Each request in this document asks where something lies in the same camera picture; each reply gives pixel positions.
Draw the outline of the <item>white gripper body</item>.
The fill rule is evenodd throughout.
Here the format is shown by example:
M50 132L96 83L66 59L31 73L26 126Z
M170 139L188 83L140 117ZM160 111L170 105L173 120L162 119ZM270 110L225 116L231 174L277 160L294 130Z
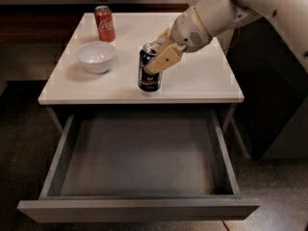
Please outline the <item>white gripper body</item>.
M236 0L201 0L180 14L170 29L170 37L186 53L210 44L217 35L242 27L260 18Z

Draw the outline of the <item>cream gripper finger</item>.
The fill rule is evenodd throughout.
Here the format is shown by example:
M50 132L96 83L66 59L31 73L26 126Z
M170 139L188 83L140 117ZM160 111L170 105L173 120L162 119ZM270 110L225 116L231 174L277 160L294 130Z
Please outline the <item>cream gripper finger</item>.
M165 29L155 40L156 44L159 44L161 47L166 47L174 43L173 38L171 37L170 29Z
M179 63L182 59L183 52L175 43L165 47L144 67L148 74L157 74L167 68Z

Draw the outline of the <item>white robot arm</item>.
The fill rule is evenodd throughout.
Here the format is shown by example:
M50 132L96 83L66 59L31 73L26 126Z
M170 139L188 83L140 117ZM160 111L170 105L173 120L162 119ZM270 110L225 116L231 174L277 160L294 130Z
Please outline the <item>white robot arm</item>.
M308 71L308 0L201 0L181 13L156 40L157 55L145 66L159 73L197 52L217 35L264 17Z

